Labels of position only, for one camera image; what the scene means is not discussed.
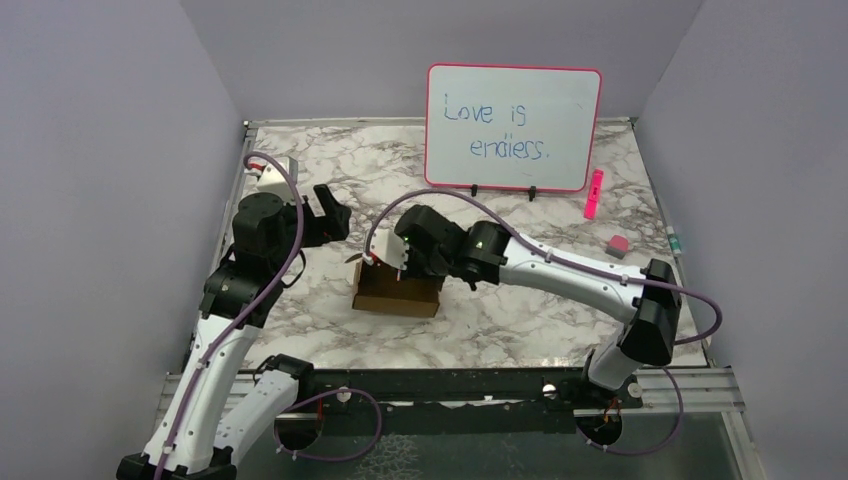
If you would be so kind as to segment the brown cardboard box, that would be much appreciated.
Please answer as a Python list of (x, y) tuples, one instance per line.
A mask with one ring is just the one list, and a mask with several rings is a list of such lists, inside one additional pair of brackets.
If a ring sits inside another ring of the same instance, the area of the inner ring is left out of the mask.
[(436, 316), (442, 277), (406, 278), (402, 271), (378, 261), (369, 265), (352, 257), (350, 263), (353, 261), (353, 310), (412, 318)]

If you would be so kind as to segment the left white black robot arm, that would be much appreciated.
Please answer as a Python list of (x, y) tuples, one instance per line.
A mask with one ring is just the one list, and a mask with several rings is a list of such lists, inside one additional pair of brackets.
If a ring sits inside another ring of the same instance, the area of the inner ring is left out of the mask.
[(124, 457), (119, 479), (234, 479), (243, 454), (272, 414), (313, 401), (314, 384), (272, 372), (232, 411), (225, 404), (242, 362), (288, 283), (282, 277), (307, 248), (346, 239), (350, 207), (325, 184), (313, 192), (323, 212), (287, 185), (241, 199), (232, 242), (204, 283), (190, 354), (164, 418), (139, 453)]

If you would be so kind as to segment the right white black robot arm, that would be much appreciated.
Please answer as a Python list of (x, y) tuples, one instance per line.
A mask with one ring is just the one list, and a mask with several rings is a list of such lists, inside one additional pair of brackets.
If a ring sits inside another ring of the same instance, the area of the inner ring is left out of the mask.
[(550, 248), (493, 221), (463, 228), (425, 205), (408, 209), (394, 227), (409, 247), (416, 277), (458, 278), (551, 293), (619, 322), (589, 355), (577, 380), (579, 398), (600, 407), (643, 366), (672, 361), (682, 301), (671, 266), (605, 264)]

